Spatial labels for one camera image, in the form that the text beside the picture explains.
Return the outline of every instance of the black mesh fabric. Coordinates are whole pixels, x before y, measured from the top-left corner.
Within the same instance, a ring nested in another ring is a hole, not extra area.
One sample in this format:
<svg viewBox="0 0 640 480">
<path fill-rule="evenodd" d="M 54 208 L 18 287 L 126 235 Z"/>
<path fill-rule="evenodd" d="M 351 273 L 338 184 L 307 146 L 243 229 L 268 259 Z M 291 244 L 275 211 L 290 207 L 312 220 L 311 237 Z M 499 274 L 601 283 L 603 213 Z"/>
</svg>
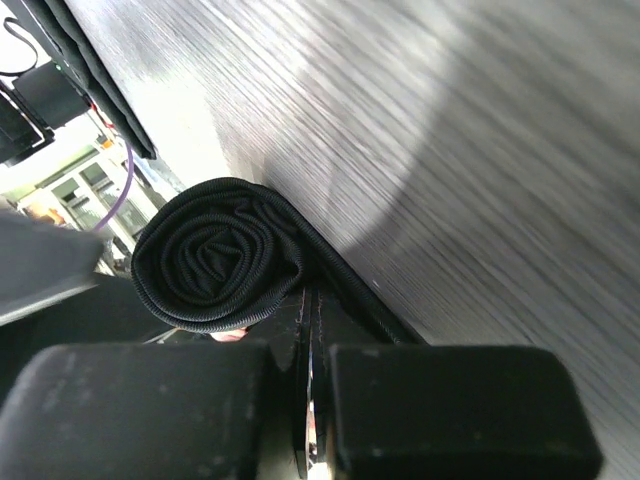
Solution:
<svg viewBox="0 0 640 480">
<path fill-rule="evenodd" d="M 284 197 L 236 178 L 165 205 L 138 241 L 132 278 L 153 314 L 192 332 L 254 325 L 294 289 L 322 281 L 381 339 L 419 341 Z"/>
</svg>

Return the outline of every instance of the black rectangular block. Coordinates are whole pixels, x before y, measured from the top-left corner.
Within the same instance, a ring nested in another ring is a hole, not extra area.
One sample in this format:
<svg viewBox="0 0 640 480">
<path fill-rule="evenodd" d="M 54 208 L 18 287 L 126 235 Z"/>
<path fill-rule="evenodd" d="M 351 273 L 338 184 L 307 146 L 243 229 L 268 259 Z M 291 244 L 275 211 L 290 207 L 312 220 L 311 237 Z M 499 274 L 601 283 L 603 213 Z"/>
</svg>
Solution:
<svg viewBox="0 0 640 480">
<path fill-rule="evenodd" d="M 273 372 L 263 342 L 50 348 L 0 415 L 0 478 L 254 479 Z"/>
<path fill-rule="evenodd" d="M 590 480 L 569 374 L 526 347 L 335 346 L 330 463 L 348 479 Z"/>
</svg>

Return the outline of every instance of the black strap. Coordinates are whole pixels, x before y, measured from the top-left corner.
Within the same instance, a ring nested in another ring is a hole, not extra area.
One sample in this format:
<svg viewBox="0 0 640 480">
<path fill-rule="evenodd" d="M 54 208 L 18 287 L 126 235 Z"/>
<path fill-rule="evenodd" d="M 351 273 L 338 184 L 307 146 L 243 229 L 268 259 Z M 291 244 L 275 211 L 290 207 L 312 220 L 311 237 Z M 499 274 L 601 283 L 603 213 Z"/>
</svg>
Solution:
<svg viewBox="0 0 640 480">
<path fill-rule="evenodd" d="M 138 241 L 132 278 L 157 317 L 200 333 L 253 325 L 321 278 L 378 338 L 419 341 L 284 197 L 236 178 L 165 205 Z"/>
</svg>

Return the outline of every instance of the gray brushed metal surface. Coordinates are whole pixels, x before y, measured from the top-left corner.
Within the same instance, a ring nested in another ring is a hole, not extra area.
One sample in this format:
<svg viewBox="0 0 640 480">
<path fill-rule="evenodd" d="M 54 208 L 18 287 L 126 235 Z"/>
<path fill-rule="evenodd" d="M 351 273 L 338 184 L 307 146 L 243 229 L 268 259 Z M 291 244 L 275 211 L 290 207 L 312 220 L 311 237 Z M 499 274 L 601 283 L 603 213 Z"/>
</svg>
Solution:
<svg viewBox="0 0 640 480">
<path fill-rule="evenodd" d="M 169 165 L 285 194 L 430 341 L 560 354 L 640 477 L 640 6 L 67 0 Z"/>
</svg>

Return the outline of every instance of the black electronic device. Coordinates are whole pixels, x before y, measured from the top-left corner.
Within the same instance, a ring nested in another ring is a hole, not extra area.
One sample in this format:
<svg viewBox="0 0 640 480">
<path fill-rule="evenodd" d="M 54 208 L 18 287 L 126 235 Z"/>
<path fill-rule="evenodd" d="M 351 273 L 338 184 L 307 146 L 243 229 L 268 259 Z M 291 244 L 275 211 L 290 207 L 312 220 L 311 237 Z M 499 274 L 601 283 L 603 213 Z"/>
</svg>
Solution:
<svg viewBox="0 0 640 480">
<path fill-rule="evenodd" d="M 16 19 L 5 19 L 6 31 L 36 52 L 13 25 L 21 26 Z M 11 88 L 0 78 L 0 163 L 25 160 L 51 144 L 57 128 L 90 108 L 86 94 L 52 61 L 1 76 L 14 80 Z"/>
</svg>

